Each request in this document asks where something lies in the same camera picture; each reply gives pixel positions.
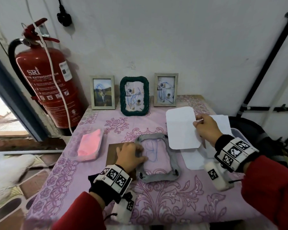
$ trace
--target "white wall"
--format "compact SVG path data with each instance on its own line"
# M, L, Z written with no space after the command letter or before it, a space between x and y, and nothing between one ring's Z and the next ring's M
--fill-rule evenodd
M178 94L202 94L217 113L235 115L287 20L288 0L62 0L74 28L57 21L57 0L29 0L90 102L90 75L179 73ZM0 0L0 28L10 42L30 23L24 0ZM268 106L288 74L288 39L251 105ZM288 89L281 102L288 104ZM246 114L256 120L257 114ZM269 129L273 136L288 135Z

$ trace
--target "pink sponge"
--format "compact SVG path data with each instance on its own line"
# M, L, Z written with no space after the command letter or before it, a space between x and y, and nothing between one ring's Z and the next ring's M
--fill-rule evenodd
M88 160L96 159L98 157L101 138L100 129L83 135L78 148L78 156L87 156Z

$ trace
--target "fire extinguisher label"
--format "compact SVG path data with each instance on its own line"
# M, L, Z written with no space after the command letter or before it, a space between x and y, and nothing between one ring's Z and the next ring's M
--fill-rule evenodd
M72 79L72 73L69 70L67 62L64 61L64 62L60 63L59 65L60 65L60 69L62 71L64 80L69 81L70 79Z

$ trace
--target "green rope frame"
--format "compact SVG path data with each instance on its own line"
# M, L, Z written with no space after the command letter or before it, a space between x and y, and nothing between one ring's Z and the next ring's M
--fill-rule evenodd
M135 82L140 81L142 82L143 88L144 88L144 109L142 111L127 111L126 110L126 91L125 91L125 85L127 82ZM146 79L146 77L140 76L140 77L124 77L121 80L121 83L119 84L119 91L120 91L120 102L121 102L121 112L126 116L143 116L146 115L149 111L149 82Z

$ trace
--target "human hand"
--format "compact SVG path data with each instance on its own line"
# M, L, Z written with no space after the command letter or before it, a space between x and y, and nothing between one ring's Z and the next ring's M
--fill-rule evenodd
M117 161L115 164L122 166L126 173L130 173L140 163L146 162L148 160L148 157L146 156L136 157L136 150L143 151L142 145L130 142L124 143L122 149L117 147Z
M216 141L220 138L222 132L219 130L218 124L215 120L206 114L196 115L196 120L203 119L199 122L194 121L193 125L196 127L198 134L207 140L212 147L215 146Z

